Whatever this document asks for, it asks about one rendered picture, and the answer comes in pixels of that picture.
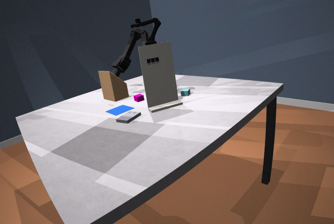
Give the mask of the small teal block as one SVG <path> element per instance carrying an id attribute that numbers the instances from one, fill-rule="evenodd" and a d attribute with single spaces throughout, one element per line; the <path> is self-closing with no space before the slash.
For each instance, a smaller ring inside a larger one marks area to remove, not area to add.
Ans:
<path id="1" fill-rule="evenodd" d="M 181 96 L 189 96 L 189 95 L 190 95 L 190 88 L 181 90 Z"/>

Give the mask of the small magenta block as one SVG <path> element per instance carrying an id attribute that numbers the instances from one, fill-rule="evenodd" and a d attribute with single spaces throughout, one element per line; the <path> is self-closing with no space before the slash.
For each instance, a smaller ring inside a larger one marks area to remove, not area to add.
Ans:
<path id="1" fill-rule="evenodd" d="M 143 101 L 144 100 L 144 95 L 138 94 L 134 95 L 134 100 L 137 102 Z"/>

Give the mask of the blue square mat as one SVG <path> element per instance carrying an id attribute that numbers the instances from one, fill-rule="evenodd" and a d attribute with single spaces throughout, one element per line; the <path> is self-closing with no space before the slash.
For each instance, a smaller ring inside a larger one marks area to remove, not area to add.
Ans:
<path id="1" fill-rule="evenodd" d="M 121 105 L 119 107 L 115 107 L 113 109 L 110 109 L 110 110 L 108 110 L 106 112 L 110 113 L 110 114 L 113 114 L 113 115 L 119 115 L 119 114 L 124 113 L 126 111 L 129 111 L 131 109 L 134 109 L 134 108 L 129 107 L 129 106 L 125 106 L 125 105 Z"/>

